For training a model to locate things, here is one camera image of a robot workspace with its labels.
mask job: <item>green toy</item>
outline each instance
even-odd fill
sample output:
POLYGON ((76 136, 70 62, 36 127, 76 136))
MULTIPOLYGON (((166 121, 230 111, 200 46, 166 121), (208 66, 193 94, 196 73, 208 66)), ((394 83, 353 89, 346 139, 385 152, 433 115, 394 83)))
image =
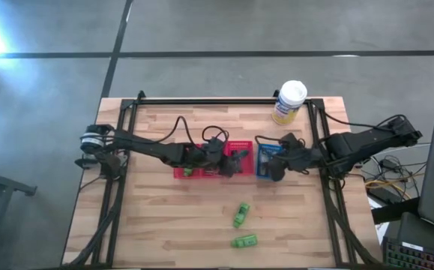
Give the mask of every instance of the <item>green toy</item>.
POLYGON ((232 241, 234 248, 246 248, 257 244, 256 235, 237 237, 232 241))
POLYGON ((184 176, 188 177, 191 176, 193 173, 193 169, 192 168, 184 168, 184 176))
POLYGON ((249 210, 250 206, 248 204, 246 204, 245 202, 242 202, 240 204, 240 208, 238 209, 238 212, 233 219, 233 227, 239 228, 239 226, 242 225, 249 210))

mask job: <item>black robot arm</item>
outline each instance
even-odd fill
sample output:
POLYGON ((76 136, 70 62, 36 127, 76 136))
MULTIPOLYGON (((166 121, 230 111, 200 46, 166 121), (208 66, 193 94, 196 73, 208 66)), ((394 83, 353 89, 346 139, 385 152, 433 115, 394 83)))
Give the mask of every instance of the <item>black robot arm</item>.
POLYGON ((215 170, 226 177, 232 177, 240 170, 239 160, 246 156, 247 152, 225 155, 223 149, 229 134, 220 127, 210 126, 204 131, 216 128, 220 130, 218 135, 224 135, 225 141, 218 139, 217 135, 210 139, 202 136, 206 142, 201 146, 197 146, 190 136, 190 142, 161 143, 175 131, 180 119, 188 131, 185 119, 179 116, 170 134, 156 141, 133 135, 125 130, 116 130, 108 124, 89 125, 80 138, 82 140, 80 148, 84 152, 84 157, 76 160, 75 163, 82 168, 86 168, 88 164, 100 164, 103 174, 117 178, 123 161, 115 151, 128 150, 159 158, 164 164, 174 168, 205 168, 215 170))
POLYGON ((353 166, 390 147, 413 146, 422 137, 403 115, 396 115, 387 124, 379 124, 360 133, 335 133, 319 140, 312 148, 288 133, 279 144, 283 150, 271 156, 267 164, 270 177, 280 181, 285 169, 307 173, 307 169, 324 167, 330 177, 341 179, 353 166))

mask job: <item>blue basket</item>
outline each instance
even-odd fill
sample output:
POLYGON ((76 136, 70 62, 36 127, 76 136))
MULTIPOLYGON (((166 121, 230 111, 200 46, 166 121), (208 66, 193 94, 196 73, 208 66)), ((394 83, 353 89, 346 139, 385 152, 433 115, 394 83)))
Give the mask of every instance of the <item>blue basket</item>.
POLYGON ((282 151, 282 146, 280 145, 269 145, 269 144, 260 144, 259 151, 256 156, 256 176, 269 179, 270 176, 266 168, 262 166, 264 162, 268 162, 270 157, 268 154, 273 155, 282 151))

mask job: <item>red basket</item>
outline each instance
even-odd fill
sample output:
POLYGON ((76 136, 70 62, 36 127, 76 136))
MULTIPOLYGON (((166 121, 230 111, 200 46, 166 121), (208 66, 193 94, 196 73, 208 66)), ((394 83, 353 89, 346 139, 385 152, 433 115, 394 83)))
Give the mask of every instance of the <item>red basket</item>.
MULTIPOLYGON (((233 150, 248 150, 248 155, 240 160, 241 172, 237 172, 234 176, 251 176, 255 174, 255 164, 253 162, 253 142, 252 141, 229 141, 223 149, 225 155, 230 155, 233 150)), ((184 176, 183 168, 173 169, 173 177, 176 179, 209 179, 221 178, 217 171, 205 169, 193 169, 190 176, 184 176)))

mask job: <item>wooden tabletop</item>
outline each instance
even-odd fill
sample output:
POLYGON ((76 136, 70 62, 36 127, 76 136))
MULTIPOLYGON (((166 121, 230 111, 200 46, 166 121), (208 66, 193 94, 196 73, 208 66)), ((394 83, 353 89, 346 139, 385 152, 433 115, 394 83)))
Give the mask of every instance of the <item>wooden tabletop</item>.
MULTIPOLYGON (((324 97, 324 100, 329 114, 348 120, 341 97, 324 97)), ((116 127, 120 103, 121 98, 104 98, 97 123, 116 127)), ((271 105, 151 105, 138 108, 135 134, 149 139, 164 137, 177 117, 184 116, 196 143, 202 142, 202 129, 208 125, 226 129, 230 140, 253 141, 257 134, 280 138, 293 132, 296 137, 305 139, 307 145, 312 143, 305 107, 287 126, 274 123, 271 105)), ((328 121, 331 133, 349 131, 344 124, 328 121)), ((180 124, 166 143, 187 141, 180 124)), ((311 169, 309 175, 287 171, 280 182, 256 179, 255 176, 178 180, 173 178, 172 172, 173 168, 156 158, 131 154, 114 267, 334 266, 316 169, 311 169), (241 202, 250 205, 250 212, 244 224, 235 229, 232 221, 241 202), (235 237, 249 234, 257 235, 257 246, 241 249, 230 246, 235 237)), ((98 173, 99 169, 86 171, 82 184, 94 179, 98 173)), ((75 258, 94 234, 104 185, 104 180, 97 181, 79 194, 64 263, 75 258)), ((343 193, 351 228, 370 253, 381 258, 361 178, 348 177, 343 193)), ((340 246, 346 257, 339 232, 340 246)), ((102 251, 104 257, 106 242, 102 251)))

